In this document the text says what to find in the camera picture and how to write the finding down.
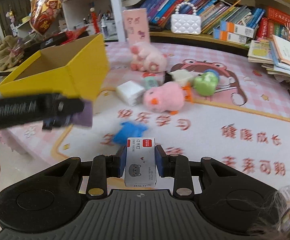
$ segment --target pink plush toy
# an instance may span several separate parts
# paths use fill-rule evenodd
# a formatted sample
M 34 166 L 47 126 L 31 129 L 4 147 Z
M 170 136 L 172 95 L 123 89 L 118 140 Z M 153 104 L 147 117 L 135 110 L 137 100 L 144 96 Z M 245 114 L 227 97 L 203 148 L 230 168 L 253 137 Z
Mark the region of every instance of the pink plush toy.
M 157 48 L 147 42 L 138 42 L 130 47 L 133 61 L 132 70 L 158 73 L 167 68 L 167 55 L 162 54 Z
M 153 112 L 170 111 L 177 114 L 184 106 L 185 99 L 191 99 L 190 87 L 180 87 L 176 82 L 167 82 L 161 87 L 154 87 L 144 94 L 143 103 Z

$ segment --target green plush toy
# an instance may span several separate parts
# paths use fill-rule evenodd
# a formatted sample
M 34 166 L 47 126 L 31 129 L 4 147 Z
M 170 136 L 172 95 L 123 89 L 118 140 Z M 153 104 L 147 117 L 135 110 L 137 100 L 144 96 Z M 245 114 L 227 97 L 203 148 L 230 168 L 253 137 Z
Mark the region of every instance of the green plush toy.
M 194 78 L 193 87 L 201 96 L 208 97 L 214 94 L 220 75 L 213 69 L 207 69 L 201 76 Z

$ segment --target white toy cube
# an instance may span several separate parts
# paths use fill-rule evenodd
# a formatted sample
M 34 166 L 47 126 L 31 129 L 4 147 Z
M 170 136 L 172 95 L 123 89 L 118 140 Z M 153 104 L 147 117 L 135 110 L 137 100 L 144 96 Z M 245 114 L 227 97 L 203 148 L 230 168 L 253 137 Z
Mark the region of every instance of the white toy cube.
M 182 87 L 186 86 L 188 82 L 192 84 L 194 80 L 193 75 L 186 69 L 178 69 L 169 74 L 172 75 L 173 80 Z
M 135 106 L 142 100 L 146 89 L 134 81 L 128 81 L 116 87 L 118 97 L 129 106 Z

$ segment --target yellow box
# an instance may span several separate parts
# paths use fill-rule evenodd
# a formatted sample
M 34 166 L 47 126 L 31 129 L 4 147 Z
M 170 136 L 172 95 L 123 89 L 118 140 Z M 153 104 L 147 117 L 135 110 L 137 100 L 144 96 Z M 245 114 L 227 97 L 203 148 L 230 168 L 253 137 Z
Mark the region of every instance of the yellow box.
M 62 93 L 94 101 L 109 71 L 101 34 L 36 52 L 1 83 L 3 97 Z

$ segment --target white handbag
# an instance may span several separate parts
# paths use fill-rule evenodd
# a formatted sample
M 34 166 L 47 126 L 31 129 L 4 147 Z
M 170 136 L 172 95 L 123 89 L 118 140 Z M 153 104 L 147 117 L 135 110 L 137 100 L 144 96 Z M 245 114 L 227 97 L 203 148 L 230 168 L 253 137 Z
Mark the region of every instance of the white handbag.
M 189 5 L 193 9 L 193 14 L 180 14 L 180 7 Z M 182 2 L 175 8 L 175 14 L 171 17 L 171 31 L 176 34 L 193 34 L 201 33 L 201 18 L 196 15 L 196 7 L 190 2 Z

